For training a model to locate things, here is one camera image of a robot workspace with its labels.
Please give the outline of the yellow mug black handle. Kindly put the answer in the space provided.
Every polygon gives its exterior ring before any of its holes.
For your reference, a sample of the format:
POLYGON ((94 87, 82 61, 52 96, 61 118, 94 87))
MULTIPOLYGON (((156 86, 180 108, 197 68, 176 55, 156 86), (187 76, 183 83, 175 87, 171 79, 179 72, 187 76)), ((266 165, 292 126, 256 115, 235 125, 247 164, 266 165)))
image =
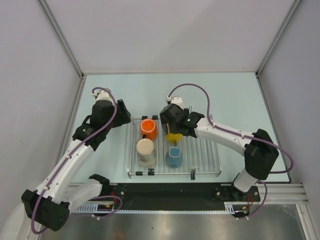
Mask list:
POLYGON ((181 141, 183 135, 180 133, 171 133, 169 126, 166 125, 166 130, 167 130, 167 134, 164 136, 165 139, 169 142, 169 143, 178 143, 181 141))

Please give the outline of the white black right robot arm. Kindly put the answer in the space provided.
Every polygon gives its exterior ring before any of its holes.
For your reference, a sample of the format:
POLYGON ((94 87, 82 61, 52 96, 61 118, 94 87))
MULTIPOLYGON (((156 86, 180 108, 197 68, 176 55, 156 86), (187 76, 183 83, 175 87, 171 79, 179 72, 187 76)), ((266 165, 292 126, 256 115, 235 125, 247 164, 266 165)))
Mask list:
POLYGON ((231 196, 242 201, 248 196, 252 185, 266 180, 279 156, 276 145, 269 134, 258 129, 242 132, 218 124, 210 117, 190 112, 177 104, 168 104, 159 114, 162 130, 167 134, 181 134, 200 138, 228 147, 244 157, 244 169, 235 177, 230 188, 231 196))

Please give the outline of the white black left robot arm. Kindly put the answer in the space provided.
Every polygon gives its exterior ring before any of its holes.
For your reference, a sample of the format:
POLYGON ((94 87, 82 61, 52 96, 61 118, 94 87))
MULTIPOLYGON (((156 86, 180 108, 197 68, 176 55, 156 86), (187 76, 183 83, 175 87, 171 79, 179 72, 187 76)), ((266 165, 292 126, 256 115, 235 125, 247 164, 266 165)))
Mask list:
POLYGON ((120 197, 112 194, 109 179, 91 175, 74 190, 67 188, 83 163, 97 150, 113 128, 131 122, 131 114, 122 99, 97 100, 92 112, 76 129, 67 151, 48 177, 33 191, 25 190, 21 196, 26 215, 31 219, 31 231, 35 235, 39 223, 45 230, 60 230, 69 215, 90 200, 109 200, 121 203, 120 197))

